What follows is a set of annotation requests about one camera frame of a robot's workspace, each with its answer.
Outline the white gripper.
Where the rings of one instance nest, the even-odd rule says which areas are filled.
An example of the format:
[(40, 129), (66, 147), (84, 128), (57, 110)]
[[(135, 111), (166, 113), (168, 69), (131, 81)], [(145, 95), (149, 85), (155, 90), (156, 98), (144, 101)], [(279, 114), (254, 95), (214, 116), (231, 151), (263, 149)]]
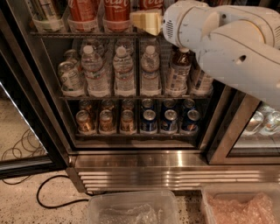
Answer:
[(164, 13), (160, 9), (138, 10), (129, 15), (131, 23), (150, 35), (157, 36), (162, 31), (164, 38), (179, 48), (197, 49), (200, 44), (199, 19), (201, 2), (193, 0), (177, 1)]

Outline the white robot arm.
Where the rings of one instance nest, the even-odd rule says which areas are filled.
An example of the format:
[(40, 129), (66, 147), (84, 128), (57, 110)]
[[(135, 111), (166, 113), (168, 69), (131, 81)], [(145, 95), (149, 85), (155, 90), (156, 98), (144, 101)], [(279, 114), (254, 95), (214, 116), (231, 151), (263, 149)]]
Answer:
[(195, 53), (201, 69), (232, 88), (280, 109), (280, 14), (259, 6), (183, 0), (138, 10), (131, 23)]

